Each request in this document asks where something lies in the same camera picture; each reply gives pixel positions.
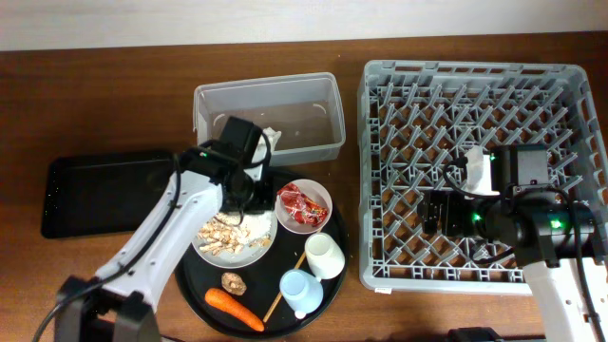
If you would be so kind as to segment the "pink bowl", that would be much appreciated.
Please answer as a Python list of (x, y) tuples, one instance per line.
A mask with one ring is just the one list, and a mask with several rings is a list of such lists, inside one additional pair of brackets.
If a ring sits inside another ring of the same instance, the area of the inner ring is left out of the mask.
[(293, 183), (298, 186), (302, 193), (307, 195), (310, 199), (317, 202), (319, 205), (328, 209), (329, 214), (325, 218), (325, 220), (316, 227), (312, 227), (310, 224), (299, 224), (293, 218), (289, 216), (286, 212), (277, 192), (282, 188), (280, 188), (276, 192), (276, 200), (275, 200), (275, 215), (279, 221), (279, 223), (288, 231), (300, 234), (300, 235), (308, 235), (312, 233), (316, 233), (320, 231), (330, 220), (331, 215), (333, 213), (333, 201), (329, 194), (329, 192), (322, 186), (320, 183), (314, 180), (300, 179), (300, 180), (292, 180), (288, 183)]

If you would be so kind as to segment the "red snack wrapper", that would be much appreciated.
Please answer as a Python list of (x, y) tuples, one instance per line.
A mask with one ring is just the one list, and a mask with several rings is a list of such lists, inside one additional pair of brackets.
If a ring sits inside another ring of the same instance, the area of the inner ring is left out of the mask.
[(310, 224), (312, 227), (316, 227), (329, 214), (327, 208), (310, 199), (292, 182), (282, 187), (277, 194), (286, 212), (299, 224)]

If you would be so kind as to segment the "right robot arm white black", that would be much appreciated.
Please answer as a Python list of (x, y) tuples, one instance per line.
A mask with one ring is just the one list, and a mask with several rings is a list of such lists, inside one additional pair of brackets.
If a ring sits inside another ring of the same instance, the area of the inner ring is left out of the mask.
[(542, 144), (471, 148), (442, 168), (445, 190), (426, 191), (417, 214), (429, 235), (500, 242), (467, 257), (477, 265), (514, 257), (537, 300), (549, 341), (607, 338), (607, 230), (593, 211), (553, 185)]

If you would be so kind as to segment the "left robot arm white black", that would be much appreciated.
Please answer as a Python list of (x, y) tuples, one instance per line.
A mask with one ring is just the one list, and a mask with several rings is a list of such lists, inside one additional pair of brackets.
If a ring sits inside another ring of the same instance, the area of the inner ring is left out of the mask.
[(261, 206), (271, 156), (267, 134), (236, 117), (219, 139), (174, 156), (164, 193), (130, 240), (90, 280), (66, 280), (34, 340), (48, 325), (57, 341), (162, 340), (156, 310), (168, 278), (209, 219)]

